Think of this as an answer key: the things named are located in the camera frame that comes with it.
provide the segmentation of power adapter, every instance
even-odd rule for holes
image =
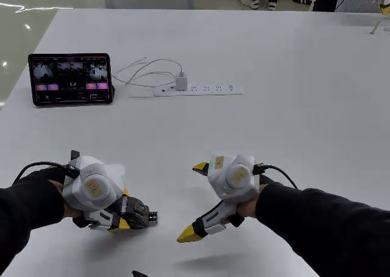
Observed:
[[[175,78],[175,90],[176,91],[187,91],[188,89],[188,78],[183,71],[180,72]]]

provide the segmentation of tablet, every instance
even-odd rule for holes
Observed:
[[[111,103],[114,88],[106,53],[30,54],[36,106]]]

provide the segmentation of floor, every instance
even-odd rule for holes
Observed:
[[[104,8],[104,0],[0,0],[0,110],[58,9]],[[239,0],[196,0],[199,10],[246,10]],[[308,10],[279,0],[277,10]]]

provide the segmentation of white table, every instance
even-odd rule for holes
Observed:
[[[140,57],[180,61],[193,81],[240,82],[243,96],[133,98],[37,109],[28,70],[0,112],[1,185],[71,149],[127,168],[127,186],[159,225],[111,234],[71,220],[32,232],[4,276],[315,276],[255,220],[176,237],[218,199],[191,167],[211,153],[253,154],[299,187],[390,209],[388,56],[378,15],[301,12],[64,10],[36,52],[108,52],[113,70]],[[276,180],[284,179],[269,173]]]

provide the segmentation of black sleeve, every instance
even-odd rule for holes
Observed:
[[[321,277],[390,274],[390,212],[273,183],[260,194],[256,217]]]
[[[47,180],[0,189],[0,275],[27,244],[31,229],[61,221],[64,201]]]

